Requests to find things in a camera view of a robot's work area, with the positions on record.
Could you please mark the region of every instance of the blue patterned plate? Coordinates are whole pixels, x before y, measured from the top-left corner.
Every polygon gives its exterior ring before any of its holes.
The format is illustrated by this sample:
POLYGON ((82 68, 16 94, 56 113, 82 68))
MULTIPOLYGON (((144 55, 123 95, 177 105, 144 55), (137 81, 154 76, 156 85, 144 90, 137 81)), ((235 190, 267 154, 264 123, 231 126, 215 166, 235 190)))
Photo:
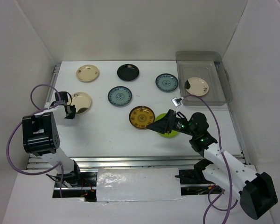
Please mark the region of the blue patterned plate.
POLYGON ((171 92, 178 87, 178 80, 175 76, 165 73, 156 78, 155 84, 160 90, 171 92))
POLYGON ((132 100, 132 92, 124 86, 116 86, 109 91, 108 100, 114 106, 125 106, 132 100))

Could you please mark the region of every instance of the white table surface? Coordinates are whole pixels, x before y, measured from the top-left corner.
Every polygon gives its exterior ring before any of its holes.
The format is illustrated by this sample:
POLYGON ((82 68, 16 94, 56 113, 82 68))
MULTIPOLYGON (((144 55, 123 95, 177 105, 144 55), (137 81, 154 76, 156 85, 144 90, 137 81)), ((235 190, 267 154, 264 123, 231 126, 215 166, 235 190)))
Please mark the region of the white table surface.
MULTIPOLYGON (((52 198, 53 188, 54 182, 45 175, 18 174, 2 224, 202 224, 209 205, 206 195, 165 202, 88 203, 83 198, 52 198)), ((226 208, 227 203, 228 196, 223 195, 216 205, 226 208)), ((224 216, 224 212, 210 209, 206 223, 220 224, 224 216)), ((227 224, 273 221, 269 212, 255 221, 237 204, 227 224)))
MULTIPOLYGON (((57 124, 61 148, 71 157, 93 156, 197 156, 189 144, 191 136, 180 133, 173 139, 166 139, 150 130, 134 128, 128 119, 130 111, 139 105, 151 108, 155 115, 175 109, 171 101, 179 97, 177 88, 165 93, 155 85, 159 74, 177 75, 175 61, 81 61, 62 62, 55 87, 58 91, 86 92, 92 98, 89 111, 76 115, 74 120, 64 119, 57 124), (117 76, 119 66, 132 63, 140 70, 139 77, 133 82, 124 82, 117 76), (77 69, 86 64, 99 68, 100 74, 90 83, 80 82, 76 77, 77 69), (132 91, 133 99, 125 107, 115 107, 109 103, 107 94, 115 86, 126 86, 132 91)), ((241 155, 231 116, 224 105, 214 108, 222 133, 223 147, 233 155, 241 155)), ((210 125, 210 134, 217 139, 217 127, 206 107, 184 106, 181 109, 189 119, 195 112, 203 112, 210 125)))

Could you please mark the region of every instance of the green plate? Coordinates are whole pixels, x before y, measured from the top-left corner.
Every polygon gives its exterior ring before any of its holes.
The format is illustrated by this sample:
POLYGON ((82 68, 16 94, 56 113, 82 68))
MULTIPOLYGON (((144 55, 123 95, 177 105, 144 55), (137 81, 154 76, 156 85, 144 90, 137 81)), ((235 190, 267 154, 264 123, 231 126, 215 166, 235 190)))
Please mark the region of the green plate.
MULTIPOLYGON (((166 114, 165 113, 161 113, 158 117, 156 117, 155 121, 160 120, 161 118, 163 118, 166 114)), ((177 136, 179 134, 179 132, 177 131, 172 131, 170 134, 160 134, 160 136, 164 137, 164 138, 173 138, 175 136, 177 136)))

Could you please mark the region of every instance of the transparent gray tray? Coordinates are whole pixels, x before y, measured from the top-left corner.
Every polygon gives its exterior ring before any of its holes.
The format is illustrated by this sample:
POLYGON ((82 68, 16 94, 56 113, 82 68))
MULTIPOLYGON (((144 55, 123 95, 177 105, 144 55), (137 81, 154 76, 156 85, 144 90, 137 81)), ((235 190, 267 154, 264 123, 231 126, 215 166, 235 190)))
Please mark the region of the transparent gray tray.
MULTIPOLYGON (((198 77, 209 85, 209 91, 202 98, 210 106, 223 106, 233 100, 233 95, 228 81, 222 58, 213 51, 178 51, 176 63, 181 96, 189 93, 185 83, 189 78, 198 77)), ((197 98, 188 97, 184 105, 204 106, 197 98)))

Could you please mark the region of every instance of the beige plate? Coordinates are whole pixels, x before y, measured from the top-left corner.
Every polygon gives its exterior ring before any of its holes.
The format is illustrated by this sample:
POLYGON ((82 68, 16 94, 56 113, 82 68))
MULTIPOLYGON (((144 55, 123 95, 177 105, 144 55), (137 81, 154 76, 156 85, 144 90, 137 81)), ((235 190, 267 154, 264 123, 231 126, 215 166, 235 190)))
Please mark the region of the beige plate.
POLYGON ((78 68, 76 72, 77 78, 82 82, 90 82, 96 79, 99 75, 99 70, 96 66, 88 64, 78 68))
POLYGON ((85 92, 76 92, 72 95, 72 103, 75 105, 76 114, 86 112, 91 105, 91 97, 85 92))
POLYGON ((201 78, 189 78, 190 88, 187 91, 196 96, 204 96, 209 91, 209 85, 201 78))

